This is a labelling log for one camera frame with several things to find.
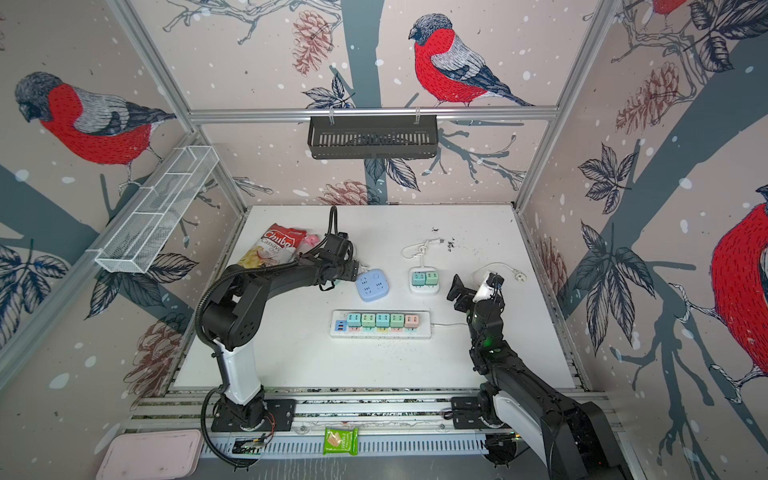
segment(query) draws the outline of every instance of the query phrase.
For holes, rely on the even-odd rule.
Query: bird wallpaper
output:
[[[0,8],[0,358],[184,130],[102,0]],[[262,193],[247,176],[246,197]],[[146,275],[85,280],[0,395],[3,478],[94,478],[173,372],[237,215],[214,179]],[[37,449],[53,442],[56,449]]]
[[[134,7],[193,109],[342,109],[554,105],[596,3],[145,0]],[[318,204],[327,185],[348,180],[366,186],[368,204],[508,203],[545,128],[545,121],[441,121],[433,159],[321,162],[306,147],[306,125],[204,126],[233,175],[270,189],[247,203],[296,205]]]
[[[768,2],[622,0],[524,219],[648,478],[768,475]]]

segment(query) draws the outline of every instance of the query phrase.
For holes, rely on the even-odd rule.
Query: red bird illustration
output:
[[[768,202],[768,185],[758,188],[757,193]],[[681,321],[688,320],[692,308],[718,319],[752,359],[752,369],[739,380],[732,379],[721,366],[710,366],[736,390],[729,400],[741,403],[744,384],[768,376],[768,204],[754,207],[720,239],[712,253],[710,273],[715,295],[713,309],[693,305],[682,286],[671,286],[681,291],[686,304]]]
[[[424,89],[445,101],[464,105],[476,98],[502,97],[530,107],[515,97],[506,84],[493,75],[480,54],[464,45],[443,14],[422,16],[413,24],[409,39],[415,40],[416,77]]]
[[[149,145],[154,129],[172,118],[159,108],[141,107],[117,95],[95,94],[65,84],[59,77],[37,71],[16,85],[18,109],[29,122],[40,119],[61,142],[84,160],[95,164],[125,165],[131,179],[131,162]]]

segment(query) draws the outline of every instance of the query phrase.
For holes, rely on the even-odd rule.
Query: white power cord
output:
[[[427,253],[427,248],[430,245],[434,245],[435,243],[443,243],[443,242],[445,242],[445,239],[442,239],[442,238],[432,238],[431,240],[427,240],[424,243],[415,243],[413,245],[408,245],[407,247],[405,247],[402,250],[400,250],[400,254],[403,255],[403,257],[405,257],[405,258],[407,258],[409,260],[412,259],[412,258],[418,257],[419,258],[419,265],[420,266],[424,266],[424,256]],[[419,251],[417,253],[414,253],[413,255],[411,255],[409,257],[409,256],[406,255],[406,250],[411,250],[412,248],[419,248]]]
[[[477,270],[475,270],[472,273],[472,281],[475,282],[475,283],[483,283],[483,281],[485,279],[480,279],[479,281],[477,281],[475,279],[475,275],[477,275],[478,273],[480,273],[480,272],[482,272],[484,270],[487,270],[490,266],[494,266],[494,265],[506,266],[507,269],[509,269],[509,271],[512,272],[515,275],[515,280],[517,280],[520,283],[523,283],[523,282],[525,282],[527,280],[527,277],[525,276],[525,273],[523,273],[520,270],[514,268],[513,266],[509,266],[509,265],[507,265],[506,263],[503,263],[503,262],[493,262],[493,263],[489,263],[488,265],[483,266],[483,267],[478,268]]]

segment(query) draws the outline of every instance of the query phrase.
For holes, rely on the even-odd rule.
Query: white wire mesh basket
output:
[[[96,256],[106,271],[146,273],[219,161],[207,145],[176,152],[168,171]]]

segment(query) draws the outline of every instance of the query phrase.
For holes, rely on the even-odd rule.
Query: white table surface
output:
[[[272,225],[310,230],[321,237],[329,207],[253,207],[229,264],[236,263]],[[257,372],[266,387],[295,388],[476,388],[485,380],[472,371],[466,326],[433,326],[431,339],[334,339],[329,335],[333,310],[429,310],[434,323],[462,323],[464,314],[445,299],[453,275],[476,288],[470,275],[490,262],[522,270],[519,283],[500,267],[506,279],[504,337],[526,365],[555,388],[573,388],[568,365],[548,315],[523,239],[510,206],[401,205],[339,207],[339,231],[347,232],[356,257],[379,268],[389,282],[389,295],[363,302],[352,282],[329,292],[300,288],[275,296],[264,309],[253,341]],[[435,296],[415,296],[408,287],[409,270],[419,261],[400,250],[441,237],[425,265],[440,273]],[[211,388],[220,384],[210,349],[195,338],[174,383],[175,388]]]

